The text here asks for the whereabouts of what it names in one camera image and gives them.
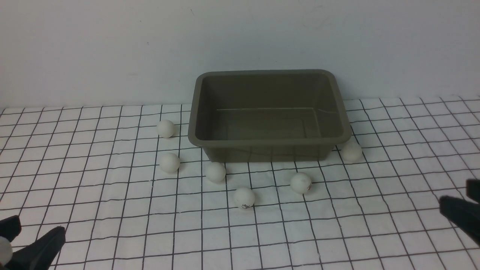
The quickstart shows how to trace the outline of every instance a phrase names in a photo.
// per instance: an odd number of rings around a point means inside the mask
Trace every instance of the plastic tub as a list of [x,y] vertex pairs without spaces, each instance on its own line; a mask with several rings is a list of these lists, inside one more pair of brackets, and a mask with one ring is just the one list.
[[323,160],[350,136],[328,71],[210,72],[196,81],[188,139],[211,161]]

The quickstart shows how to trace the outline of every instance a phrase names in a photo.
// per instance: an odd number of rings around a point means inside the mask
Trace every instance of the white grid cloth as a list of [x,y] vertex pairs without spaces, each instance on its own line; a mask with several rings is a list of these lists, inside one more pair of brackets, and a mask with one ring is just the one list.
[[[51,269],[469,270],[479,247],[438,210],[480,177],[480,98],[346,100],[363,158],[226,164],[227,181],[187,138],[190,105],[5,109],[0,219],[20,215],[15,250],[55,226]],[[158,138],[160,119],[178,132]],[[179,155],[163,173],[158,157]],[[313,179],[305,196],[289,179]],[[231,202],[251,187],[255,207]]]

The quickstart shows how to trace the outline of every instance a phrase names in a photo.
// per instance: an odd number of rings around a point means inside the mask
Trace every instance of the ping pong ball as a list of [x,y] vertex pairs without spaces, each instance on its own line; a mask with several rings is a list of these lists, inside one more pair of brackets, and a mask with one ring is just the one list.
[[205,176],[208,180],[215,184],[219,184],[225,180],[227,171],[225,167],[219,162],[212,162],[205,170]]
[[295,193],[304,194],[312,187],[312,180],[305,173],[298,172],[290,180],[290,187]]
[[13,249],[7,238],[0,236],[0,264],[6,265],[13,256]]
[[247,187],[241,187],[235,190],[233,200],[238,208],[248,209],[255,203],[255,193]]
[[180,167],[180,159],[173,153],[167,153],[160,158],[158,164],[162,171],[174,173]]
[[347,142],[340,153],[342,155],[342,159],[347,162],[356,162],[362,156],[362,150],[360,145],[355,142],[355,140],[351,140]]
[[175,125],[170,120],[162,120],[156,125],[158,135],[163,138],[170,138],[175,133]]

